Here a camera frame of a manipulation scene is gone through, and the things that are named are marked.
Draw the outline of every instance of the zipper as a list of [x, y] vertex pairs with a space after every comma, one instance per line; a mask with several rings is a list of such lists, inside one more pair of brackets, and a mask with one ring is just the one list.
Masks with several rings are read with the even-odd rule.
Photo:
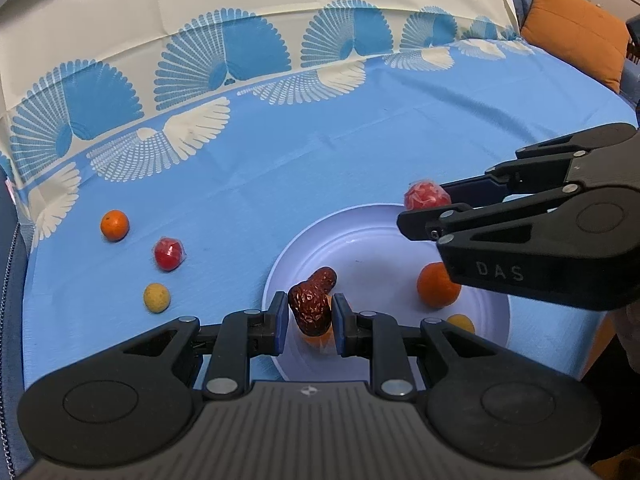
[[6, 416], [4, 412], [4, 395], [2, 394], [2, 334], [4, 333], [4, 308], [6, 305], [6, 294], [9, 288], [9, 275], [11, 273], [11, 264], [14, 259], [15, 245], [20, 235], [20, 224], [15, 225], [14, 238], [11, 240], [11, 248], [9, 248], [9, 257], [7, 258], [6, 270], [4, 272], [4, 282], [2, 282], [2, 298], [0, 299], [0, 440], [2, 440], [2, 450], [4, 451], [4, 460], [6, 469], [9, 472], [9, 478], [14, 480], [15, 469], [14, 461], [11, 458], [11, 450], [9, 448], [9, 439], [6, 433]]

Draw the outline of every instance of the orange cushion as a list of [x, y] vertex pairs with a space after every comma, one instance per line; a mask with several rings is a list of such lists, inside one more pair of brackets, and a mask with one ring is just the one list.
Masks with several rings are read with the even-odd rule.
[[620, 92], [629, 42], [622, 20], [586, 0], [533, 0], [521, 34], [616, 94]]

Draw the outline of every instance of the crosshair logo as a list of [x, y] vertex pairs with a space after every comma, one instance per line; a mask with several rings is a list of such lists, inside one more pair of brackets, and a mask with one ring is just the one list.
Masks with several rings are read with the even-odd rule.
[[302, 388], [300, 388], [300, 393], [303, 395], [306, 395], [307, 397], [311, 397], [316, 393], [318, 393], [319, 391], [320, 390], [318, 390], [315, 386], [312, 386], [311, 384], [309, 386], [303, 386]]

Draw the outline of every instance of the plate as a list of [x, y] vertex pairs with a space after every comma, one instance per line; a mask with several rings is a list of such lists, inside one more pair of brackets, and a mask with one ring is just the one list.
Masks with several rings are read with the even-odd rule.
[[[391, 314], [399, 324], [418, 326], [425, 317], [447, 319], [465, 314], [476, 333], [506, 346], [510, 307], [504, 294], [463, 286], [455, 303], [439, 310], [422, 304], [416, 280], [422, 268], [441, 261], [433, 242], [412, 242], [396, 227], [399, 204], [367, 204], [332, 213], [304, 229], [280, 253], [262, 296], [266, 310], [273, 295], [306, 280], [316, 269], [329, 266], [338, 275], [332, 294], [341, 292], [354, 312], [373, 310]], [[284, 351], [273, 358], [286, 381], [367, 381], [369, 362], [342, 358], [329, 345], [320, 351], [302, 337], [291, 311]], [[415, 358], [411, 359], [417, 386], [423, 388]]]

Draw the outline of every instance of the wrinkled brown date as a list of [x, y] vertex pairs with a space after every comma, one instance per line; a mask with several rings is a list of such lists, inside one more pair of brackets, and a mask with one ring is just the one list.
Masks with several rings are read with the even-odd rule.
[[329, 298], [318, 282], [306, 281], [292, 286], [289, 290], [289, 307], [303, 334], [320, 336], [329, 330]]
[[324, 293], [328, 294], [331, 292], [331, 289], [334, 288], [335, 282], [338, 281], [338, 275], [331, 267], [320, 267], [316, 272], [309, 276], [307, 281], [316, 282], [322, 287]]

